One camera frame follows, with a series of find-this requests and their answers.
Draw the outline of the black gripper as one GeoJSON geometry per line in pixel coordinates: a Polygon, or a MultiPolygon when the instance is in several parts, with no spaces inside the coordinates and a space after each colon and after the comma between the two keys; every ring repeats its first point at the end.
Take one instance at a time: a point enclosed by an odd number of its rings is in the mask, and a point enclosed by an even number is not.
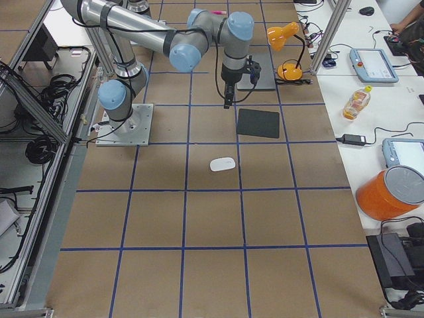
{"type": "Polygon", "coordinates": [[[243,74],[248,74],[247,57],[232,58],[223,57],[221,78],[225,82],[224,108],[229,109],[233,105],[234,85],[238,83],[243,74]]]}

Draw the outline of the person hand at desk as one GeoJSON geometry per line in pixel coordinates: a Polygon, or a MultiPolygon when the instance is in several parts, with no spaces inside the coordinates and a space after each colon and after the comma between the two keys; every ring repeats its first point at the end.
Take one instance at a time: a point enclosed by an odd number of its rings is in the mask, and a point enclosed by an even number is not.
{"type": "Polygon", "coordinates": [[[407,26],[408,24],[404,22],[390,24],[392,32],[395,34],[401,33],[407,26]]]}

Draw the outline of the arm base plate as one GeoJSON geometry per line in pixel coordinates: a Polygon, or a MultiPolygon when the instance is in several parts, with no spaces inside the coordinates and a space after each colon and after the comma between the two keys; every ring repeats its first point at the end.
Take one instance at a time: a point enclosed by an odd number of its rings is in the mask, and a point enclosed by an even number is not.
{"type": "Polygon", "coordinates": [[[106,111],[103,112],[103,121],[108,121],[106,125],[101,125],[95,139],[97,146],[148,146],[150,140],[151,124],[154,112],[154,105],[132,104],[132,115],[123,125],[110,121],[106,111]]]}

